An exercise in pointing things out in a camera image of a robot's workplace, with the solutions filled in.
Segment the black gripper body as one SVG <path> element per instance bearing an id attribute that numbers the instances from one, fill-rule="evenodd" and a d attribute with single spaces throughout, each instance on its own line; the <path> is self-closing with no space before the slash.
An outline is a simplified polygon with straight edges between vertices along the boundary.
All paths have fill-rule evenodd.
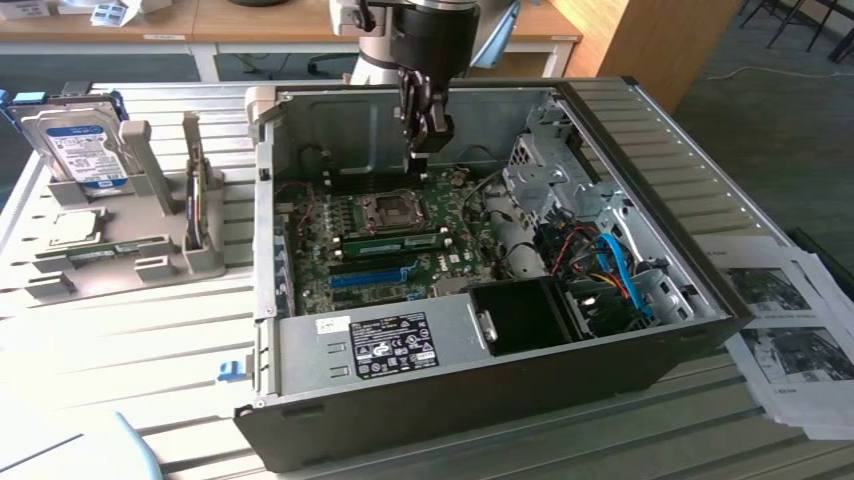
<path id="1" fill-rule="evenodd" d="M 392 8 L 389 53 L 399 67 L 432 81 L 449 81 L 468 67 L 479 22 L 479 7 L 436 9 L 424 5 Z"/>

